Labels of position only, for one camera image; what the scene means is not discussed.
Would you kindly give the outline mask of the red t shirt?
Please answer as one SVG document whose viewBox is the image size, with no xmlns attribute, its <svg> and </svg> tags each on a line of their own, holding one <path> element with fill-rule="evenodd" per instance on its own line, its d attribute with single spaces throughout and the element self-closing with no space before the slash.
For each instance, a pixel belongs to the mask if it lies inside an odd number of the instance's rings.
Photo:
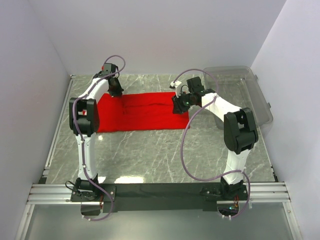
<svg viewBox="0 0 320 240">
<path fill-rule="evenodd" d="M 180 130 L 189 113 L 173 113 L 174 92 L 147 92 L 112 97 L 105 93 L 97 103 L 99 133 Z"/>
</svg>

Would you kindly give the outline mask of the clear plastic storage bin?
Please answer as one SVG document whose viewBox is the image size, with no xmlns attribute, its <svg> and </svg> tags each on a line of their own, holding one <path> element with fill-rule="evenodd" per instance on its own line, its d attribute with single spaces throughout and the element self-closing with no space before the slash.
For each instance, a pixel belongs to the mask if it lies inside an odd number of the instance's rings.
<svg viewBox="0 0 320 240">
<path fill-rule="evenodd" d="M 251 108 L 256 125 L 261 127 L 273 121 L 271 106 L 258 84 L 258 77 L 247 66 L 220 66 L 204 69 L 204 86 L 240 108 Z"/>
</svg>

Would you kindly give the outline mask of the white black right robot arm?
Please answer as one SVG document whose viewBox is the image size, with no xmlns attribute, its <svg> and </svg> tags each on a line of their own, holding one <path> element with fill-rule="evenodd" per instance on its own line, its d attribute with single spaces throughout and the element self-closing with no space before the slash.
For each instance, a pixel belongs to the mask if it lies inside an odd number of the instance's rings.
<svg viewBox="0 0 320 240">
<path fill-rule="evenodd" d="M 244 170 L 251 149 L 259 139 L 253 111 L 241 108 L 223 99 L 213 89 L 206 89 L 199 77 L 187 80 L 188 92 L 183 91 L 183 83 L 174 80 L 170 88 L 175 90 L 171 98 L 173 113 L 186 113 L 190 107 L 199 106 L 208 110 L 223 123 L 223 140 L 228 149 L 226 166 L 219 176 L 219 190 L 213 192 L 219 197 L 234 197 L 245 187 Z"/>
</svg>

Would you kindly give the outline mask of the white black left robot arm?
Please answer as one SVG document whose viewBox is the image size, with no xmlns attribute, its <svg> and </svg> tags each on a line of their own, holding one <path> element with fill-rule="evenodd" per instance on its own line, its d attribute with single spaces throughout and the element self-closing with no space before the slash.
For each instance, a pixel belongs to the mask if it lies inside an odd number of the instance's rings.
<svg viewBox="0 0 320 240">
<path fill-rule="evenodd" d="M 78 177 L 72 189 L 74 199 L 96 201 L 104 198 L 95 164 L 95 140 L 100 126 L 98 102 L 105 93 L 112 97 L 122 96 L 124 90 L 119 75 L 118 66 L 104 63 L 84 93 L 69 100 L 69 127 L 75 134 L 79 162 Z"/>
</svg>

